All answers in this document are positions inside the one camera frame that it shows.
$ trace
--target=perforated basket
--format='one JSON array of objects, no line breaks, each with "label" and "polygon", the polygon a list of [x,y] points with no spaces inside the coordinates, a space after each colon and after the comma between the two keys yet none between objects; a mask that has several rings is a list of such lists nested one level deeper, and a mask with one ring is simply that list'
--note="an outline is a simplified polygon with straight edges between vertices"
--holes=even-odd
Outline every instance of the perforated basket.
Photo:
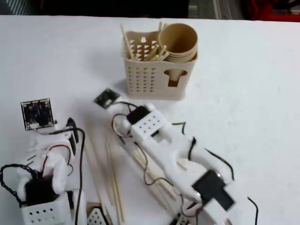
[{"label": "perforated basket", "polygon": [[67,193],[55,201],[22,207],[25,225],[72,225]]},{"label": "perforated basket", "polygon": [[[157,36],[157,31],[127,32],[133,54],[139,56],[139,61],[131,60],[123,43],[128,94],[132,98],[181,100],[185,97],[185,89],[197,60],[197,53],[187,63],[143,61],[157,44]],[[173,69],[183,70],[179,81],[175,83],[169,79]]]}]

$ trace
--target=black plastic part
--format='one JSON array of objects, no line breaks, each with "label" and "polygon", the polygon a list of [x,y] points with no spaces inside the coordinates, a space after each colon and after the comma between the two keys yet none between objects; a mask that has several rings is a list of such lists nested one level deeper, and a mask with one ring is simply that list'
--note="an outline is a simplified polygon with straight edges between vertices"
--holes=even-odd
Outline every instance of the black plastic part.
[{"label": "black plastic part", "polygon": [[226,211],[234,204],[224,190],[225,183],[213,170],[208,170],[192,187],[201,194],[204,203],[214,198]]},{"label": "black plastic part", "polygon": [[67,198],[69,200],[70,209],[74,209],[73,191],[67,191]]},{"label": "black plastic part", "polygon": [[149,113],[150,111],[146,107],[139,106],[136,109],[134,109],[130,114],[127,115],[127,120],[133,125],[136,124],[138,121],[140,121]]},{"label": "black plastic part", "polygon": [[28,205],[53,202],[59,196],[52,189],[52,176],[28,181],[25,193]]},{"label": "black plastic part", "polygon": [[153,134],[151,134],[151,137],[154,137],[155,135],[159,134],[159,130],[155,131]]},{"label": "black plastic part", "polygon": [[69,142],[71,144],[72,152],[74,155],[76,155],[76,144],[73,135],[69,138]]},{"label": "black plastic part", "polygon": [[36,129],[53,127],[53,114],[50,99],[40,99],[29,102],[21,102],[25,130],[32,130],[33,124],[39,124]]},{"label": "black plastic part", "polygon": [[[73,127],[73,128],[77,127],[75,121],[71,117],[67,120],[66,127]],[[74,130],[73,132],[74,132],[76,143],[78,143],[79,142],[78,130]]]},{"label": "black plastic part", "polygon": [[102,108],[107,109],[118,99],[118,97],[120,97],[120,94],[107,88],[94,100],[94,102]]}]

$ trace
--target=red wire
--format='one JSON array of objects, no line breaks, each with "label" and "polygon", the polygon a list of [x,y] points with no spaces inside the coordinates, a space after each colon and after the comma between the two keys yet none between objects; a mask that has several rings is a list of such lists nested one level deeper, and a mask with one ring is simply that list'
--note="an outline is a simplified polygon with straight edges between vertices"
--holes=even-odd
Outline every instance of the red wire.
[{"label": "red wire", "polygon": [[[67,165],[69,165],[70,164],[70,160],[71,160],[71,149],[70,149],[70,147],[67,146],[67,145],[65,145],[65,144],[56,144],[56,145],[51,146],[48,151],[51,151],[52,149],[54,149],[56,147],[66,147],[66,148],[68,148],[68,150],[69,150],[69,159],[68,159]],[[42,177],[44,176],[44,169],[45,169],[45,164],[46,164],[47,159],[48,159],[48,156],[46,156],[46,158],[45,158],[45,160],[43,162]]]}]

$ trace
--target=circuit board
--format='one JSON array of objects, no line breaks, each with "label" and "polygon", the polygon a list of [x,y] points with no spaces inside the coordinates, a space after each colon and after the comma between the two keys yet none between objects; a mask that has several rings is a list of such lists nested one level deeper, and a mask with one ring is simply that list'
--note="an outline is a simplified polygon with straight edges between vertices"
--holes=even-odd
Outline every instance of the circuit board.
[{"label": "circuit board", "polygon": [[50,99],[21,102],[25,130],[53,127]]}]

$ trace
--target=ventilation hole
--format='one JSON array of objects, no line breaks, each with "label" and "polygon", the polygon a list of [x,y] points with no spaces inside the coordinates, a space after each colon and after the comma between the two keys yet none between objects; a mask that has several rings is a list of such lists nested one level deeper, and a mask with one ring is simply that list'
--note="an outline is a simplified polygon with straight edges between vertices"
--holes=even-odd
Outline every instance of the ventilation hole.
[{"label": "ventilation hole", "polygon": [[146,42],[147,42],[146,38],[145,38],[145,37],[142,37],[141,43],[146,43]]}]

